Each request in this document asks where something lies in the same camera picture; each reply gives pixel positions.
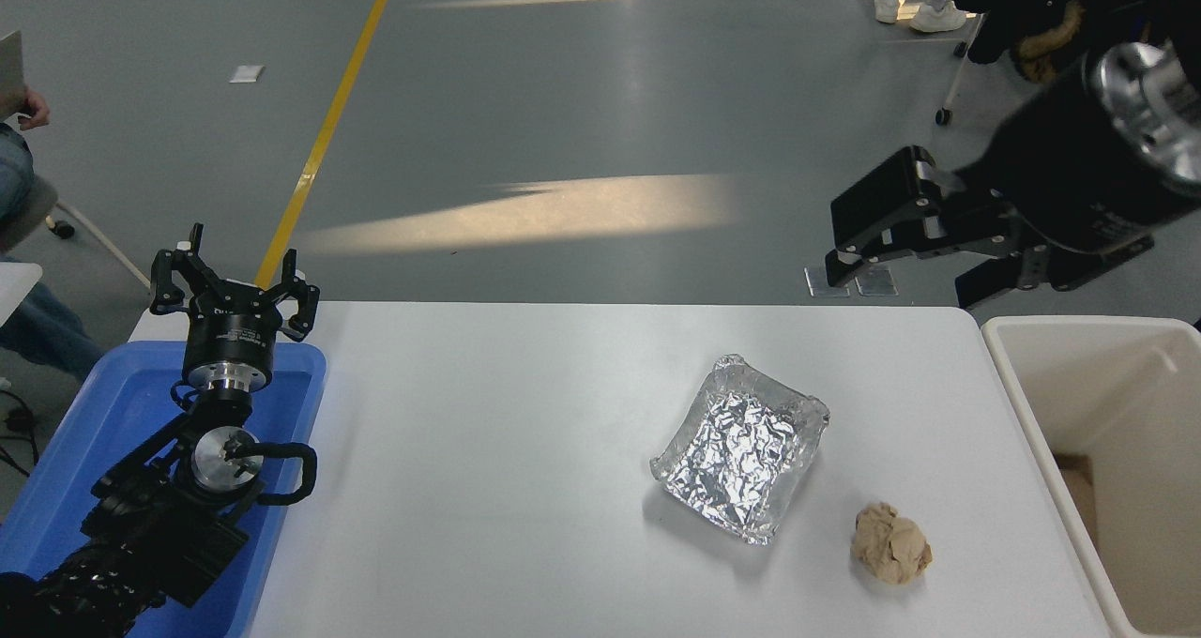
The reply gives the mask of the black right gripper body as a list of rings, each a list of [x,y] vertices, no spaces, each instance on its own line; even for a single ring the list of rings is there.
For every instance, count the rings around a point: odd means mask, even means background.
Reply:
[[[1107,254],[1199,209],[1199,81],[1178,56],[1081,56],[996,129],[972,185],[1056,246]]]

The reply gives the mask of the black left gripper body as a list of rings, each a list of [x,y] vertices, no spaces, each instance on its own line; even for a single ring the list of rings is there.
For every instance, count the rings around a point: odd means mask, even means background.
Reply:
[[[282,317],[259,299],[258,290],[227,284],[223,290],[193,290],[189,302],[189,338],[183,359],[185,376],[199,376],[221,363],[235,363],[270,376],[276,330]]]

